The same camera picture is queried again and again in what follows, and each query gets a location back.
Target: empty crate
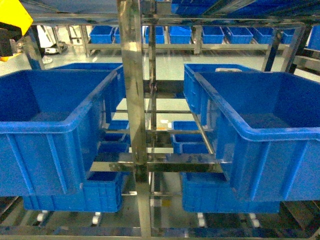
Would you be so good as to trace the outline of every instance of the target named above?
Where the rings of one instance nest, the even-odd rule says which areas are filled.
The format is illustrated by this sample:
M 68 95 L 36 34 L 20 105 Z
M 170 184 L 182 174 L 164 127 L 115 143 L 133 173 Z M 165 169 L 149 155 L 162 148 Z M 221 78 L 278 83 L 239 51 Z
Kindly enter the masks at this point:
M 191 28 L 189 26 L 170 26 L 169 35 L 172 44 L 189 44 L 191 40 Z
M 122 99 L 126 97 L 125 77 L 122 63 L 71 63 L 54 69 L 116 71 L 118 73 L 117 79 L 110 83 L 106 93 L 108 100 L 105 101 L 105 121 L 107 123 L 111 122 L 117 106 Z
M 99 152 L 129 151 L 125 143 L 103 143 Z M 122 206 L 122 189 L 126 183 L 124 172 L 90 172 L 79 193 L 72 195 L 24 196 L 27 210 L 114 213 Z
M 149 43 L 149 27 L 145 29 L 145 43 Z M 155 27 L 155 43 L 164 44 L 165 43 L 165 31 L 163 26 Z
M 120 40 L 120 31 L 119 28 L 117 27 L 115 32 L 114 32 L 114 39 L 115 39 L 115 43 L 116 44 L 120 44 L 121 40 Z
M 105 93 L 116 80 L 117 72 L 101 70 L 0 77 L 0 196 L 78 192 L 98 154 Z
M 222 44 L 225 34 L 219 26 L 204 26 L 202 28 L 202 42 L 204 44 Z
M 193 213 L 277 213 L 279 201 L 239 201 L 223 173 L 182 173 L 182 206 Z
M 192 76 L 205 91 L 207 136 L 216 158 L 231 164 L 224 170 L 238 199 L 320 199 L 319 83 L 280 72 Z
M 190 110 L 195 114 L 200 114 L 201 109 L 201 101 L 205 102 L 206 99 L 201 98 L 200 85 L 197 84 L 193 74 L 194 73 L 214 73 L 214 72 L 257 72 L 252 68 L 238 65 L 238 64 L 186 64 L 184 69 L 184 88 L 183 92 L 185 95 L 185 99 L 190 107 Z M 203 117 L 202 119 L 203 125 L 206 125 L 207 119 Z
M 295 29 L 286 29 L 283 31 L 281 43 L 282 44 L 290 44 L 292 38 L 294 37 Z
M 172 129 L 197 130 L 194 121 L 173 121 Z M 200 134 L 171 135 L 176 154 L 207 154 Z M 182 173 L 182 206 L 196 213 L 276 213 L 280 202 L 245 202 L 236 199 L 223 173 Z
M 173 121 L 173 130 L 198 130 L 194 121 Z M 200 134 L 172 134 L 171 141 L 173 152 L 176 154 L 201 154 L 208 153 Z
M 246 27 L 225 27 L 223 30 L 231 44 L 250 44 L 253 38 L 253 34 Z
M 115 29 L 111 26 L 95 26 L 91 33 L 92 44 L 112 44 Z
M 250 27 L 250 32 L 253 34 L 254 39 L 258 44 L 270 44 L 272 43 L 273 29 L 269 27 Z
M 129 129 L 128 120 L 112 120 L 108 129 L 110 130 L 120 130 Z M 118 143 L 130 143 L 130 135 L 123 133 L 106 133 L 103 137 L 104 141 L 113 141 Z

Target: stainless steel frame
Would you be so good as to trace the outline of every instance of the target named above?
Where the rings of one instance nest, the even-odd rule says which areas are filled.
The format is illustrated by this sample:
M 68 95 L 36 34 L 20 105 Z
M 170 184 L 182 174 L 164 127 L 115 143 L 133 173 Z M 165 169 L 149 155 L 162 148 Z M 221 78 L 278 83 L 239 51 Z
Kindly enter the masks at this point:
M 221 173 L 223 166 L 228 162 L 214 158 L 213 147 L 195 114 L 193 117 L 199 131 L 157 130 L 158 113 L 190 114 L 190 112 L 157 110 L 157 98 L 181 92 L 182 81 L 175 81 L 175 83 L 166 81 L 165 83 L 157 80 L 156 48 L 184 49 L 186 46 L 156 45 L 155 26 L 195 26 L 193 38 L 195 44 L 190 44 L 187 48 L 190 46 L 190 50 L 194 50 L 196 54 L 201 50 L 229 50 L 230 48 L 253 50 L 259 46 L 259 50 L 267 50 L 263 65 L 264 71 L 270 71 L 275 52 L 282 47 L 279 45 L 281 39 L 279 30 L 274 33 L 274 42 L 270 46 L 257 44 L 207 45 L 201 44 L 201 26 L 268 26 L 278 27 L 278 29 L 300 27 L 295 33 L 288 57 L 283 65 L 283 71 L 291 71 L 295 68 L 293 63 L 297 64 L 294 62 L 296 53 L 300 53 L 305 44 L 304 40 L 311 28 L 309 24 L 320 23 L 316 16 L 224 18 L 223 14 L 237 9 L 237 4 L 240 2 L 239 0 L 220 0 L 218 1 L 220 5 L 217 5 L 219 7 L 212 8 L 210 12 L 222 15 L 197 17 L 157 14 L 152 7 L 154 1 L 150 2 L 150 14 L 141 15 L 139 0 L 117 0 L 118 14 L 33 14 L 35 22 L 39 24 L 54 17 L 64 20 L 65 24 L 69 23 L 70 18 L 79 20 L 104 19 L 108 20 L 106 24 L 119 23 L 121 45 L 110 44 L 108 47 L 121 49 L 122 53 L 132 153 L 101 154 L 96 158 L 91 170 L 130 171 L 132 174 L 122 193 L 123 208 L 118 213 L 102 214 L 101 221 L 96 225 L 91 223 L 94 213 L 80 212 L 49 212 L 43 221 L 38 222 L 38 211 L 24 210 L 20 198 L 10 199 L 9 203 L 5 204 L 6 207 L 0 210 L 0 239 L 315 239 L 320 232 L 320 204 L 316 201 L 286 202 L 281 204 L 279 214 L 257 214 L 254 216 L 209 213 L 197 215 L 182 209 L 179 172 Z M 150 27 L 148 46 L 142 46 L 141 43 L 141 24 Z M 89 43 L 85 25 L 81 25 L 81 35 L 83 42 Z M 43 69 L 39 53 L 32 41 L 34 41 L 34 37 L 30 32 L 26 37 L 26 49 L 31 67 Z M 91 49 L 99 49 L 99 46 L 98 44 L 84 44 L 87 55 Z M 143 80 L 142 64 L 142 51 L 146 48 L 149 52 L 149 81 L 147 83 Z M 146 96 L 151 98 L 150 108 L 147 110 L 144 105 Z M 151 128 L 146 129 L 146 119 L 149 118 Z M 154 153 L 157 147 L 170 146 L 170 140 L 167 143 L 165 139 L 170 139 L 172 133 L 200 133 L 210 154 Z M 147 147 L 152 147 L 151 153 L 147 153 Z M 204 227 L 200 227 L 199 218 L 201 221 L 205 221 L 204 225 L 201 224 Z M 253 220 L 259 221 L 260 227 L 255 227 Z

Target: crate rim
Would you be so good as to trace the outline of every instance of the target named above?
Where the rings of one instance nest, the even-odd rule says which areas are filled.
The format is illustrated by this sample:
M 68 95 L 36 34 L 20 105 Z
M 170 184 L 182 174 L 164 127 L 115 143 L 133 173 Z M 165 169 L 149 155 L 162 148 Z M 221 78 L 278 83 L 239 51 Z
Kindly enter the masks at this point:
M 47 73 L 60 73 L 69 71 L 69 69 L 49 69 L 45 70 Z M 21 70 L 6 74 L 4 76 L 18 75 L 19 73 L 35 73 L 43 72 L 43 70 Z M 104 70 L 71 70 L 70 72 L 104 72 Z M 0 134 L 64 134 L 72 132 L 80 123 L 80 121 L 86 116 L 91 109 L 94 101 L 101 96 L 101 90 L 106 88 L 110 81 L 115 79 L 118 72 L 112 70 L 104 79 L 101 80 L 89 95 L 69 114 L 69 116 L 63 121 L 46 121 L 46 122 L 25 122 L 25 121 L 0 121 Z M 38 128 L 46 128 L 46 130 L 39 131 Z
M 229 27 L 229 26 L 226 27 L 226 29 L 232 34 L 232 36 L 235 36 L 235 37 L 253 37 L 254 36 L 247 27 L 241 27 L 241 28 L 247 30 L 248 34 L 246 34 L 246 35 L 234 34 L 230 28 L 240 28 L 240 27 L 234 27 L 234 26 L 233 27 Z
M 207 27 L 207 28 L 218 28 L 218 29 L 220 29 L 220 31 L 221 31 L 221 33 L 222 34 L 214 34 L 214 35 L 212 35 L 212 34 L 205 34 L 205 31 L 204 31 L 204 28 L 205 27 Z M 224 31 L 222 30 L 222 27 L 220 27 L 220 26 L 204 26 L 203 28 L 202 28 L 202 36 L 218 36 L 218 37 L 224 37 L 225 36 L 225 33 L 224 33 Z
M 218 91 L 198 72 L 194 72 L 185 65 L 185 69 L 190 71 L 195 79 L 202 85 L 204 90 L 208 93 L 209 97 L 216 101 L 220 110 L 231 122 L 240 136 L 251 142 L 276 142 L 276 141 L 291 141 L 291 135 L 299 134 L 300 136 L 294 137 L 295 140 L 317 140 L 320 141 L 320 127 L 292 127 L 291 131 L 278 132 L 279 129 L 285 130 L 286 128 L 252 128 L 246 121 L 233 109 L 233 107 L 218 93 Z M 214 72 L 216 75 L 226 74 L 225 72 Z M 272 75 L 287 75 L 292 76 L 287 72 L 228 72 L 227 74 L 272 74 Z M 294 76 L 303 81 L 311 81 L 313 84 L 320 83 L 308 80 L 300 76 Z

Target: metal shelf rack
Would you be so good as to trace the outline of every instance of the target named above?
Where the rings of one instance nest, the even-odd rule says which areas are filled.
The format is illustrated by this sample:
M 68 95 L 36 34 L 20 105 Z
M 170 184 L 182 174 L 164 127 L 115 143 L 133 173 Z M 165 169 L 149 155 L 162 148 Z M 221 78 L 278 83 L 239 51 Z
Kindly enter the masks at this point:
M 267 51 L 268 44 L 258 44 L 254 39 L 251 44 L 230 44 L 226 40 L 222 44 L 203 44 L 201 40 L 202 26 L 197 26 L 194 28 L 194 33 L 191 36 L 190 44 L 171 44 L 168 27 L 165 26 L 164 44 L 157 44 L 157 50 L 175 50 L 175 51 L 193 51 L 193 53 L 200 54 L 201 51 Z M 93 50 L 121 50 L 121 44 L 111 43 L 111 44 L 94 44 L 91 43 L 88 38 L 88 31 L 85 26 L 81 27 L 81 36 L 84 39 L 84 51 L 87 57 L 89 57 Z M 149 45 L 143 41 L 142 48 L 144 51 L 149 49 Z M 278 50 L 284 50 L 288 45 L 280 44 Z
M 38 221 L 37 211 L 25 211 L 20 198 L 2 198 L 0 212 L 0 239 L 315 239 L 320 233 L 320 205 L 317 201 L 284 202 L 279 214 L 196 214 L 182 210 L 179 172 L 220 173 L 221 160 L 214 159 L 204 129 L 197 131 L 157 130 L 157 113 L 190 114 L 189 111 L 159 111 L 157 99 L 182 93 L 183 81 L 161 81 L 156 78 L 155 26 L 189 25 L 197 30 L 195 40 L 200 42 L 201 26 L 275 27 L 274 41 L 267 47 L 263 71 L 270 71 L 279 49 L 282 29 L 296 28 L 292 43 L 286 52 L 283 72 L 293 73 L 299 63 L 295 58 L 304 53 L 312 25 L 320 17 L 264 16 L 228 18 L 227 13 L 254 2 L 254 0 L 219 0 L 209 14 L 180 16 L 165 14 L 155 2 L 148 1 L 149 10 L 141 14 L 138 0 L 117 0 L 118 14 L 33 14 L 36 24 L 47 19 L 59 19 L 63 24 L 82 25 L 84 20 L 99 24 L 118 25 L 124 67 L 127 113 L 130 124 L 132 153 L 120 153 L 118 162 L 108 162 L 108 155 L 98 156 L 91 169 L 94 171 L 131 171 L 131 180 L 123 192 L 124 207 L 118 213 L 104 213 L 98 224 L 92 225 L 95 213 L 45 212 Z M 141 25 L 149 32 L 149 79 L 143 80 Z M 44 69 L 32 31 L 25 37 L 25 51 L 33 69 Z M 150 98 L 145 110 L 144 98 Z M 168 147 L 170 134 L 200 133 L 210 154 L 163 154 L 155 148 Z M 258 219 L 261 227 L 254 227 Z

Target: metal beam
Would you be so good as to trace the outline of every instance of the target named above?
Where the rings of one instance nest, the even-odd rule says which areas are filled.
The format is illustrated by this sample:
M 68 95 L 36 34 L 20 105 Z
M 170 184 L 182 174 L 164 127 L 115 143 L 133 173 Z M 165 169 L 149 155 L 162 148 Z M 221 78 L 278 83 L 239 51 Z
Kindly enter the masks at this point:
M 37 45 L 35 33 L 30 27 L 27 34 L 24 37 L 24 47 L 23 47 L 26 57 L 30 63 L 31 69 L 33 70 L 44 70 L 45 65 L 42 61 L 42 57 Z
M 116 25 L 118 24 L 117 14 L 115 13 L 93 13 L 93 14 L 75 14 L 75 13 L 33 13 L 33 24 L 47 24 L 53 20 L 59 20 L 60 24 L 83 25 L 87 20 L 88 25 Z M 142 24 L 157 26 L 170 25 L 208 25 L 208 26 L 243 26 L 243 27 L 278 27 L 294 28 L 304 26 L 305 24 L 320 24 L 320 19 L 316 15 L 310 16 L 244 16 L 244 17 L 226 17 L 223 14 L 206 14 L 201 16 L 181 16 L 178 14 L 148 14 L 141 19 Z
M 200 54 L 201 52 L 201 45 L 202 45 L 202 26 L 194 26 L 194 54 Z
M 281 68 L 281 72 L 287 72 L 291 74 L 295 72 L 297 68 L 297 65 L 294 64 L 295 57 L 297 55 L 301 55 L 304 52 L 311 30 L 311 25 L 298 27 L 295 29 L 291 44 Z
M 126 104 L 132 152 L 138 164 L 147 162 L 141 17 L 138 0 L 117 0 Z
M 241 9 L 256 0 L 219 0 L 205 14 L 229 14 Z
M 151 92 L 151 129 L 157 129 L 156 26 L 149 26 L 149 87 Z
M 320 72 L 320 59 L 307 56 L 296 56 L 294 58 L 293 64 L 299 68 L 306 68 Z
M 269 44 L 268 50 L 266 51 L 264 62 L 262 65 L 262 71 L 263 72 L 270 72 L 272 69 L 272 66 L 274 64 L 277 51 L 281 42 L 282 38 L 282 31 L 279 29 L 273 29 L 273 38 L 272 43 Z

